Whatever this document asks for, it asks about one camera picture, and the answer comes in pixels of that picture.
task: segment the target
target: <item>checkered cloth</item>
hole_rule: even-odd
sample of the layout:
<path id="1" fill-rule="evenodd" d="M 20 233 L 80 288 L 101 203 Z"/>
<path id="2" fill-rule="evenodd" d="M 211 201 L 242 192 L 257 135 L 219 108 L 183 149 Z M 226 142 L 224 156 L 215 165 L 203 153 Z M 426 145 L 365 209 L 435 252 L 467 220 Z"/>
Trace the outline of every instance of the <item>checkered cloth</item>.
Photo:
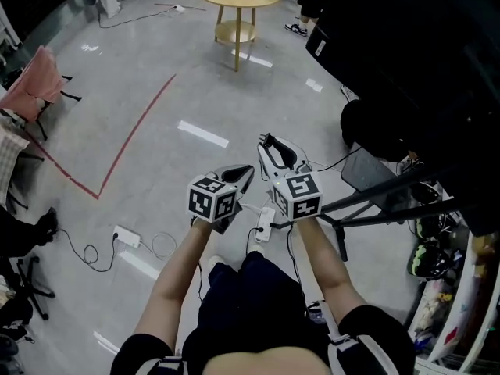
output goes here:
<path id="1" fill-rule="evenodd" d="M 13 175 L 17 156 L 28 145 L 29 141 L 14 134 L 5 123 L 0 122 L 0 205 L 5 207 L 10 178 Z"/>

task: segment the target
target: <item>table shelf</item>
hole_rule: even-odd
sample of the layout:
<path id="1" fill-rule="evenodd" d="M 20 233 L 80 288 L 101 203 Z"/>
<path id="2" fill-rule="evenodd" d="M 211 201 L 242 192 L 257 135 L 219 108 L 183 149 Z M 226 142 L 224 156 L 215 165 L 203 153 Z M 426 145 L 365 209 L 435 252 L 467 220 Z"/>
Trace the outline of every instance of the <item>table shelf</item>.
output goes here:
<path id="1" fill-rule="evenodd" d="M 255 27 L 248 22 L 241 21 L 240 42 L 255 39 Z M 224 21 L 216 26 L 216 37 L 220 41 L 236 43 L 236 20 Z"/>

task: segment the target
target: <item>wooden table leg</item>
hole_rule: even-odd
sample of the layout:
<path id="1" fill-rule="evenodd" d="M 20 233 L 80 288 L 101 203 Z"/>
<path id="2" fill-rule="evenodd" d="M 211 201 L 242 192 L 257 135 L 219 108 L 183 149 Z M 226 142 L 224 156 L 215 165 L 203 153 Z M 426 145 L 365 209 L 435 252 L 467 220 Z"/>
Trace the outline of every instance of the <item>wooden table leg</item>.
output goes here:
<path id="1" fill-rule="evenodd" d="M 241 36 L 241 7 L 236 9 L 236 52 L 234 54 L 234 70 L 240 69 L 240 36 Z"/>
<path id="2" fill-rule="evenodd" d="M 255 11 L 256 11 L 256 8 L 254 7 L 252 9 L 252 25 L 254 26 L 255 28 Z"/>
<path id="3" fill-rule="evenodd" d="M 219 25 L 222 21 L 222 13 L 224 11 L 224 6 L 219 7 L 219 16 L 217 17 L 217 25 Z"/>

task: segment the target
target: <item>white power strip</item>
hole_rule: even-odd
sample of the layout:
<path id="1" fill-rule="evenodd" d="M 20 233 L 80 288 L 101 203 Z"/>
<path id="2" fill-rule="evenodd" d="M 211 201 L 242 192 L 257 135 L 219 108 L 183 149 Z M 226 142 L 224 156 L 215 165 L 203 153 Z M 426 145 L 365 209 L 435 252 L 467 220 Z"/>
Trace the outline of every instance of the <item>white power strip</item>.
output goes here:
<path id="1" fill-rule="evenodd" d="M 120 225 L 115 226 L 115 230 L 112 234 L 118 234 L 117 240 L 125 243 L 126 245 L 132 246 L 133 248 L 138 248 L 141 243 L 141 236 L 135 234 L 131 230 L 125 229 Z"/>
<path id="2" fill-rule="evenodd" d="M 263 207 L 262 212 L 260 213 L 259 223 L 257 223 L 257 227 L 264 228 L 262 232 L 255 232 L 255 240 L 257 242 L 268 241 L 271 237 L 271 223 L 274 221 L 274 214 L 276 214 L 275 209 L 271 209 L 270 207 Z"/>

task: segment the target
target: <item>red tape line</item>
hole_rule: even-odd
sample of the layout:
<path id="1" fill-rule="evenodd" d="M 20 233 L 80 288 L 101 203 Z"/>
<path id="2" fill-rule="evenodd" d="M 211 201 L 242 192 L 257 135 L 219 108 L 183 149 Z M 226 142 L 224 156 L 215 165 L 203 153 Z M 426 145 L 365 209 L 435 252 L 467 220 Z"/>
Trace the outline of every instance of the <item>red tape line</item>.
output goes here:
<path id="1" fill-rule="evenodd" d="M 165 91 L 165 89 L 170 85 L 170 82 L 172 82 L 172 80 L 175 78 L 176 74 L 174 74 L 164 85 L 163 87 L 159 90 L 159 92 L 156 94 L 155 98 L 152 99 L 152 101 L 149 103 L 148 107 L 146 108 L 146 110 L 142 113 L 141 115 L 141 118 L 139 118 L 139 121 L 137 121 L 137 123 L 135 124 L 134 128 L 132 128 L 132 131 L 129 133 L 129 135 L 127 136 L 127 139 L 125 140 L 125 142 L 123 143 L 120 151 L 118 152 L 118 155 L 116 156 L 116 158 L 114 159 L 114 161 L 112 162 L 112 165 L 111 165 L 111 168 L 109 168 L 109 171 L 108 173 L 106 174 L 103 182 L 102 182 L 102 185 L 101 185 L 101 189 L 99 190 L 99 193 L 96 194 L 95 192 L 93 192 L 92 190 L 90 190 L 88 187 L 86 187 L 84 184 L 81 184 L 80 182 L 78 182 L 76 179 L 74 179 L 70 173 L 68 173 L 68 171 L 66 171 L 64 168 L 62 168 L 59 163 L 47 152 L 47 150 L 45 150 L 41 145 L 40 143 L 33 137 L 31 136 L 31 134 L 29 134 L 28 132 L 26 132 L 26 134 L 28 135 L 28 137 L 32 140 L 32 142 L 34 143 L 35 146 L 38 147 L 38 149 L 43 153 L 43 155 L 45 155 L 45 157 L 47 157 L 54 165 L 55 165 L 55 168 L 57 168 L 59 170 L 60 173 L 62 173 L 62 175 L 64 175 L 66 178 L 68 178 L 71 182 L 73 182 L 75 185 L 77 185 L 82 191 L 84 191 L 85 193 L 89 194 L 90 196 L 92 196 L 93 198 L 95 198 L 96 200 L 99 200 L 99 198 L 101 197 L 101 194 L 102 194 L 102 191 L 104 190 L 105 186 L 107 185 L 108 183 L 108 180 L 109 178 L 111 177 L 111 174 L 113 173 L 114 169 L 116 168 L 116 165 L 118 164 L 123 152 L 125 152 L 125 149 L 127 148 L 130 140 L 132 139 L 132 137 L 134 136 L 135 134 L 135 131 L 139 128 L 139 126 L 141 125 L 142 121 L 144 120 L 144 118 L 148 115 L 149 111 L 151 110 L 151 108 L 153 107 L 153 105 L 158 101 L 159 97 L 162 95 L 162 93 Z"/>

